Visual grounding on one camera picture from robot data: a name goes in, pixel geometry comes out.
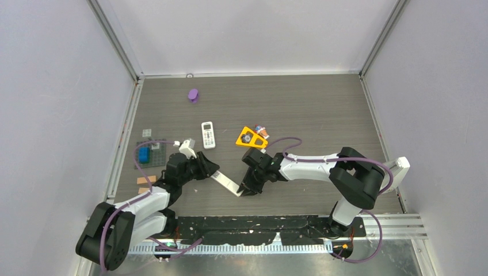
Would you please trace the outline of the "white remote control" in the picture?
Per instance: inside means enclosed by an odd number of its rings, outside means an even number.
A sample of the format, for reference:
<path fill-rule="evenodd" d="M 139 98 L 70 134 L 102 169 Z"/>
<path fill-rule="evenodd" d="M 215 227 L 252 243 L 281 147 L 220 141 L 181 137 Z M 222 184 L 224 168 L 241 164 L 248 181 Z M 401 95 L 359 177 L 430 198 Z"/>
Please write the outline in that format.
<path fill-rule="evenodd" d="M 216 147 L 215 135 L 214 135 L 214 126 L 211 121 L 202 122 L 201 123 L 201 132 L 202 132 L 202 140 L 203 140 L 203 147 L 205 150 L 214 149 Z"/>
<path fill-rule="evenodd" d="M 242 190 L 240 190 L 240 186 L 235 183 L 232 179 L 229 177 L 225 176 L 223 173 L 220 171 L 216 171 L 211 178 L 222 185 L 224 188 L 226 188 L 229 192 L 231 192 L 233 195 L 240 197 L 242 194 Z"/>

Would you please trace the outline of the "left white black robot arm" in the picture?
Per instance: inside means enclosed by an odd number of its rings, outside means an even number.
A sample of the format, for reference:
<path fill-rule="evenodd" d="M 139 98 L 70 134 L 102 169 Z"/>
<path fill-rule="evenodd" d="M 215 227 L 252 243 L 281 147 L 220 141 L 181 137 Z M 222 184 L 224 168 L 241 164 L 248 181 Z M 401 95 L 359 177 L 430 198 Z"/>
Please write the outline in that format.
<path fill-rule="evenodd" d="M 181 196 L 183 185 L 207 179 L 219 169 L 201 151 L 189 158 L 171 154 L 161 177 L 148 191 L 118 204 L 101 202 L 94 208 L 75 247 L 76 254 L 113 271 L 143 240 L 156 234 L 172 237 L 177 219 L 170 206 Z"/>

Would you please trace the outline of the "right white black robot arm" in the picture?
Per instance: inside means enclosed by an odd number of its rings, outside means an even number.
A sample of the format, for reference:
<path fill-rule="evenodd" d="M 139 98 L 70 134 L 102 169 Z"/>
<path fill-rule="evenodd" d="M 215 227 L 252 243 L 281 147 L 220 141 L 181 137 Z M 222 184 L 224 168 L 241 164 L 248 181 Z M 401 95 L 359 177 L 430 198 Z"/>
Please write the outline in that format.
<path fill-rule="evenodd" d="M 286 152 L 270 156 L 251 148 L 242 161 L 248 166 L 238 188 L 242 196 L 262 193 L 267 182 L 306 179 L 333 184 L 342 197 L 331 211 L 327 229 L 336 236 L 347 234 L 362 210 L 373 209 L 385 177 L 379 162 L 367 159 L 350 147 L 326 156 L 298 156 Z"/>

